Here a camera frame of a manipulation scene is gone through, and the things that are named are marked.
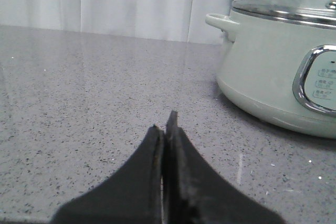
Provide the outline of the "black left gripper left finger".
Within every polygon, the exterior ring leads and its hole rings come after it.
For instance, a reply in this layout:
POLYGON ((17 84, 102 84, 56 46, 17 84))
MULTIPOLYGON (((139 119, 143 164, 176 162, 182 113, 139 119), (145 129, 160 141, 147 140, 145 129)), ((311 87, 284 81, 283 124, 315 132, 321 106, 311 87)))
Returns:
POLYGON ((111 177, 62 205, 51 223, 161 223, 163 148, 163 131, 150 127, 111 177))

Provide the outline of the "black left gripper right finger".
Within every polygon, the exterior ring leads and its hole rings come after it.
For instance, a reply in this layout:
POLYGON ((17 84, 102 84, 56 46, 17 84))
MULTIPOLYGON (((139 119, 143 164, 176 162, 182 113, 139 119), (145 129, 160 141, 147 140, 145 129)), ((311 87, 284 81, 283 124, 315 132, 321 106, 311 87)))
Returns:
POLYGON ((172 111, 166 124, 163 156, 165 223, 285 223, 223 179, 202 158, 177 124, 172 111))

